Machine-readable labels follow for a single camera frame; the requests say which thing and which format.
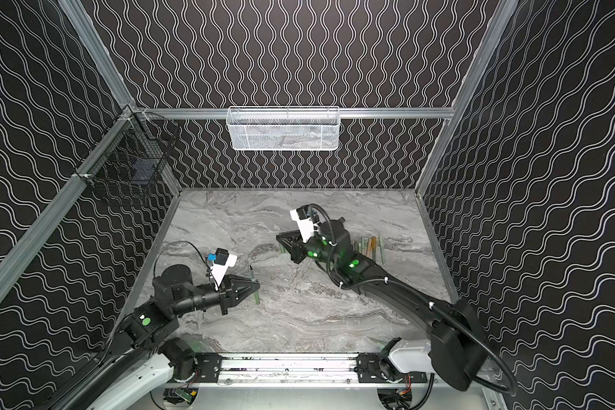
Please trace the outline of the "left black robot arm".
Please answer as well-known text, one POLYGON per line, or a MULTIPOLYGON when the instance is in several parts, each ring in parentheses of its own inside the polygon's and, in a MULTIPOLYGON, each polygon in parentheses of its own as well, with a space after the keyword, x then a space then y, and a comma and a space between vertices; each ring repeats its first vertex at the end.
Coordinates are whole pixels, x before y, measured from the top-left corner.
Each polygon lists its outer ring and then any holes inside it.
POLYGON ((203 359, 185 340, 174 337, 179 320, 212 307, 227 314, 256 293, 259 283, 227 274, 220 288, 194 285, 190 268, 176 264, 152 285, 153 297, 121 321, 97 362, 54 394, 45 409, 125 409, 171 380, 193 384, 218 378, 218 355, 203 359))

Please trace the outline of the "aluminium frame back bar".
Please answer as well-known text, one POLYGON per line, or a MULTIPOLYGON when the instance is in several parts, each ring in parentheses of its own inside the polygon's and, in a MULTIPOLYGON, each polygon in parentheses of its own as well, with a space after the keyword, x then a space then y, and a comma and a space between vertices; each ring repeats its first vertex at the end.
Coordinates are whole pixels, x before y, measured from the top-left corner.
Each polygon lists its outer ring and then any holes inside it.
POLYGON ((169 120, 226 120, 230 114, 252 114, 254 118, 279 118, 288 114, 290 118, 337 116, 341 120, 359 119, 444 119, 454 116, 453 108, 338 108, 338 107, 230 107, 227 109, 143 109, 135 108, 134 113, 158 115, 169 120))

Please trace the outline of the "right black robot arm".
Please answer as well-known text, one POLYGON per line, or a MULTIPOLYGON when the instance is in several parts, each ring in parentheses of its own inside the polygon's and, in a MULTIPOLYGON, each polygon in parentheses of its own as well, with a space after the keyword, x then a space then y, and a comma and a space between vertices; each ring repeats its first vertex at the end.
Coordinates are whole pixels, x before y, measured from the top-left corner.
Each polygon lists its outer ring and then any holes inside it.
POLYGON ((295 264, 314 261, 338 289, 382 303, 424 330, 427 344, 397 341, 389 346, 385 359, 391 369, 434 372, 458 391, 478 383, 502 394, 516 394, 515 375, 490 348, 468 303, 437 299, 392 276, 355 249, 341 220, 320 223, 311 234, 281 232, 276 240, 295 264))

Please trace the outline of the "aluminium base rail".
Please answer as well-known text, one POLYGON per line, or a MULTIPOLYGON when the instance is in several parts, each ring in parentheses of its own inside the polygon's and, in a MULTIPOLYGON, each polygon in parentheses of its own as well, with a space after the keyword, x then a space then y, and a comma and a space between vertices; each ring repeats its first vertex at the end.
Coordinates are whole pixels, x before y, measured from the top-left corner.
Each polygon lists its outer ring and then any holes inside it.
POLYGON ((154 355, 141 367, 116 379, 107 394, 146 394, 171 387, 326 387, 389 388, 425 382, 429 375, 458 391, 472 379, 437 372, 427 346, 390 353, 361 354, 224 354, 196 353, 172 361, 154 355))

